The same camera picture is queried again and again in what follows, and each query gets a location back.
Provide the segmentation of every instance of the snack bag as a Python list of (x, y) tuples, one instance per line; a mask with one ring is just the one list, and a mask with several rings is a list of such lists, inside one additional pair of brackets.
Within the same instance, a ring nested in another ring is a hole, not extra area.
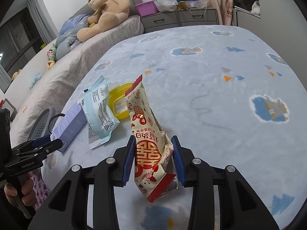
[(154, 202), (175, 177), (172, 167), (166, 172), (174, 147), (150, 109), (142, 75), (125, 92), (125, 98), (136, 138), (135, 183), (146, 199)]
[(81, 100), (82, 109), (88, 121), (88, 143), (91, 149), (96, 148), (111, 138), (112, 131), (119, 120), (108, 106), (109, 89), (103, 76), (85, 91)]

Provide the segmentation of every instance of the blue gripper pad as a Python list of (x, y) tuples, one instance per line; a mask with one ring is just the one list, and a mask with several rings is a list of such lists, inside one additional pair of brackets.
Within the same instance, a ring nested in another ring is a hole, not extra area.
[(173, 153), (173, 159), (175, 163), (177, 178), (180, 181), (182, 186), (185, 186), (185, 166), (183, 164), (180, 152), (178, 150), (176, 141), (174, 137), (172, 137), (171, 142), (174, 145), (174, 153)]
[(50, 140), (50, 135), (47, 135), (47, 136), (44, 136), (44, 137), (41, 137), (41, 138), (38, 138), (38, 139), (35, 139), (33, 142), (32, 142), (32, 146), (34, 148), (39, 148), (45, 144), (48, 144), (50, 143), (51, 140)]
[(124, 186), (126, 186), (126, 183), (129, 181), (130, 178), (130, 172), (132, 169), (132, 164), (135, 156), (135, 138), (129, 147), (130, 149), (124, 163), (124, 171), (122, 175), (122, 181), (124, 183)]

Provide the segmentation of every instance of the light blue blanket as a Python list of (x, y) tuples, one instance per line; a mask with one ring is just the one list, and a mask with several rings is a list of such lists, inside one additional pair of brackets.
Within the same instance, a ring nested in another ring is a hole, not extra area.
[(68, 25), (63, 25), (64, 32), (60, 32), (58, 38), (56, 39), (56, 61), (61, 59), (63, 56), (68, 54), (76, 46), (78, 46), (81, 41), (77, 38), (77, 33), (80, 29), (88, 26), (87, 18), (88, 16), (77, 16), (76, 20), (72, 21)]
[[(307, 92), (272, 48), (245, 29), (217, 25), (134, 37), (97, 62), (63, 113), (101, 75), (125, 84), (140, 74), (151, 109), (170, 137), (177, 135), (211, 166), (237, 167), (280, 229), (294, 219), (307, 197)], [(131, 122), (122, 120), (110, 141), (93, 150), (87, 132), (85, 126), (64, 154), (48, 157), (43, 177), (49, 188), (72, 165), (96, 165), (126, 146)], [(125, 188), (115, 188), (120, 229), (186, 230), (192, 189), (149, 203), (133, 176), (132, 171)]]

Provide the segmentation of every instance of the cable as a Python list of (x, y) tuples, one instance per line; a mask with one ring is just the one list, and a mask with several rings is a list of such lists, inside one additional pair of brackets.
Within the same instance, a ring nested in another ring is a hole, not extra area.
[[(207, 8), (208, 8), (208, 2), (207, 2), (207, 4), (206, 4), (206, 9), (205, 9), (205, 12), (204, 12), (204, 17), (205, 17), (205, 21), (207, 21), (207, 19), (206, 19), (206, 11), (207, 11)], [(193, 13), (187, 8), (187, 10), (191, 13), (191, 15), (194, 17), (194, 18), (197, 18), (197, 19), (200, 19), (200, 18), (202, 18), (202, 12), (201, 12), (201, 15), (199, 16), (199, 17), (196, 17), (195, 15), (193, 15)]]

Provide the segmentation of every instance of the pink storage box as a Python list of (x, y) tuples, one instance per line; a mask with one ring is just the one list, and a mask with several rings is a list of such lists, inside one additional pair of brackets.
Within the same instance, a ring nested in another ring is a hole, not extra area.
[(154, 15), (159, 12), (156, 5), (154, 4), (154, 1), (140, 3), (137, 4), (135, 7), (139, 12), (140, 16)]

